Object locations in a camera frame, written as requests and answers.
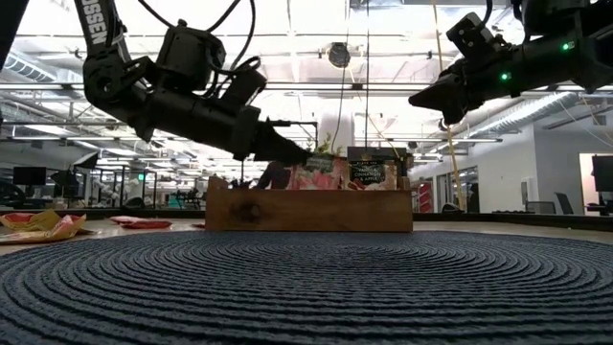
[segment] yellow rope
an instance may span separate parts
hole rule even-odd
[[[443,71],[443,49],[441,49],[441,38],[439,33],[439,13],[437,11],[437,1],[432,0],[432,9],[434,10],[434,25],[437,35],[437,47],[439,48],[439,67],[441,72]],[[460,174],[458,173],[458,164],[456,162],[456,154],[453,149],[453,136],[451,135],[451,128],[447,127],[447,141],[449,144],[449,153],[451,154],[451,162],[453,163],[453,175],[456,180],[456,193],[458,194],[458,203],[461,210],[465,210],[464,207],[464,193],[462,193],[462,186],[460,183]]]
[[[350,73],[350,75],[352,76],[352,81],[353,81],[353,82],[355,82],[355,75],[353,74],[353,71],[352,71],[352,70],[350,70],[350,71],[349,71],[349,73]],[[361,102],[361,103],[364,103],[364,101],[362,101],[362,96],[360,96],[359,92],[356,92],[355,94],[357,95],[357,98],[360,100],[360,102]],[[392,143],[391,143],[389,140],[385,139],[385,136],[383,135],[383,133],[381,133],[381,131],[379,130],[379,128],[377,128],[377,127],[376,127],[376,125],[375,125],[375,121],[373,121],[373,119],[371,118],[371,115],[370,115],[370,114],[368,114],[368,113],[366,113],[366,118],[367,118],[368,120],[370,120],[371,124],[373,125],[373,127],[374,127],[374,128],[375,128],[375,130],[376,130],[376,132],[378,133],[379,138],[381,138],[381,139],[385,140],[385,142],[386,142],[386,143],[388,143],[388,144],[390,145],[390,147],[391,147],[391,148],[392,148],[392,150],[394,151],[394,154],[396,155],[396,158],[397,158],[397,159],[402,159],[402,158],[400,157],[400,154],[398,153],[398,150],[397,150],[397,149],[394,147],[394,145],[392,145]],[[368,142],[368,133],[364,133],[364,142]]]
[[[587,108],[590,110],[590,115],[592,115],[592,119],[594,119],[594,124],[597,124],[598,119],[596,118],[596,115],[594,115],[594,111],[592,111],[592,106],[587,102],[587,100],[585,100],[585,97],[582,97],[581,99],[583,100],[583,103],[587,106]],[[611,138],[611,136],[606,132],[606,130],[603,133],[611,141],[611,143],[613,143],[613,138]]]

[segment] white pillar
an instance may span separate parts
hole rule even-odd
[[[321,115],[319,120],[319,133],[318,133],[318,143],[321,146],[328,138],[331,141],[334,139],[334,134],[336,133],[336,139],[334,140],[334,147],[330,147],[330,150],[333,150],[331,153],[336,153],[338,148],[341,148],[340,155],[347,156],[347,147],[354,146],[354,134],[355,134],[355,126],[353,120],[353,112],[350,109],[343,110],[340,115],[338,113],[324,113]]]

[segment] round rug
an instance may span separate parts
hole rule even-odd
[[[613,246],[453,232],[207,233],[0,257],[14,344],[613,343]]]

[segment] black cable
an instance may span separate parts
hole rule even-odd
[[[174,25],[172,25],[168,20],[164,19],[164,17],[162,17],[158,12],[156,12],[145,0],[138,0],[138,2],[141,3],[141,5],[143,5],[145,10],[151,13],[151,15],[153,15],[157,20],[164,23],[164,25],[166,25],[169,28],[174,27]]]
[[[250,57],[247,60],[245,60],[242,64],[240,64],[237,67],[237,69],[234,70],[233,72],[224,71],[224,72],[230,72],[230,73],[225,74],[224,76],[226,76],[226,78],[221,82],[220,85],[217,86],[217,89],[215,91],[216,97],[219,96],[219,93],[221,92],[221,88],[223,87],[223,85],[225,85],[228,81],[232,80],[236,75],[240,73],[244,73],[246,71],[257,70],[258,68],[260,68],[260,66],[261,66],[260,57]]]
[[[259,57],[250,57],[245,62],[243,62],[239,67],[237,67],[238,62],[242,59],[242,57],[244,57],[245,53],[247,52],[247,49],[249,49],[249,45],[251,44],[251,40],[253,39],[253,35],[256,31],[256,19],[257,19],[256,2],[255,0],[249,0],[249,4],[251,6],[251,26],[249,28],[249,34],[247,35],[247,40],[245,41],[245,44],[242,46],[242,49],[240,50],[237,57],[232,62],[232,65],[230,65],[230,70],[224,70],[221,68],[221,66],[214,66],[214,65],[211,66],[211,68],[214,71],[218,72],[220,75],[230,77],[230,78],[226,78],[226,80],[224,80],[221,83],[221,85],[225,84],[228,80],[232,78],[232,76],[235,76],[236,74],[243,73],[249,70],[258,69],[261,66],[261,59]]]
[[[247,35],[247,40],[242,46],[240,53],[238,53],[237,58],[235,58],[234,62],[232,62],[232,65],[230,65],[230,70],[234,70],[242,59],[242,57],[244,57],[245,53],[247,53],[247,49],[249,48],[251,40],[253,39],[253,35],[256,31],[256,1],[249,0],[249,5],[251,5],[251,26],[249,27],[249,34]]]
[[[491,17],[491,12],[494,10],[494,2],[493,0],[486,0],[486,15],[484,16],[481,24],[479,24],[475,29],[477,31],[481,31],[488,24],[489,18]]]
[[[369,113],[368,113],[368,104],[369,104],[369,89],[371,82],[371,9],[370,9],[370,1],[366,2],[366,23],[368,28],[366,29],[366,118],[364,121],[364,149],[368,149],[368,121],[369,121]]]
[[[207,29],[207,32],[212,33],[214,30],[216,30],[221,24],[223,24],[224,21],[226,21],[226,19],[228,19],[228,17],[230,16],[230,14],[232,13],[232,11],[237,7],[238,3],[240,2],[240,0],[234,0],[232,2],[232,4],[230,4],[230,6],[228,7],[228,9],[226,10],[226,12],[224,12],[221,17],[217,20],[217,22],[215,22],[215,24],[213,24],[209,29]]]
[[[494,10],[494,2],[493,0],[486,0],[486,16],[483,18],[483,25],[488,24],[489,18],[491,17],[491,12]]]
[[[338,130],[341,127],[341,117],[343,113],[343,94],[345,91],[345,73],[347,71],[347,67],[349,67],[348,59],[350,58],[349,53],[349,27],[350,27],[350,18],[352,11],[349,10],[347,12],[347,34],[345,36],[345,49],[347,49],[347,55],[345,56],[345,61],[343,61],[343,79],[341,80],[341,102],[338,108],[338,120],[336,122],[336,130],[334,131],[334,137],[332,137],[332,142],[330,143],[329,150],[330,152],[334,152],[334,143],[336,142],[336,137],[338,136]]]

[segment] person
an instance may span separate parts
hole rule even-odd
[[[479,184],[473,183],[470,186],[470,199],[468,200],[468,212],[479,213]]]
[[[291,176],[290,167],[281,162],[270,162],[261,174],[256,189],[285,189]]]

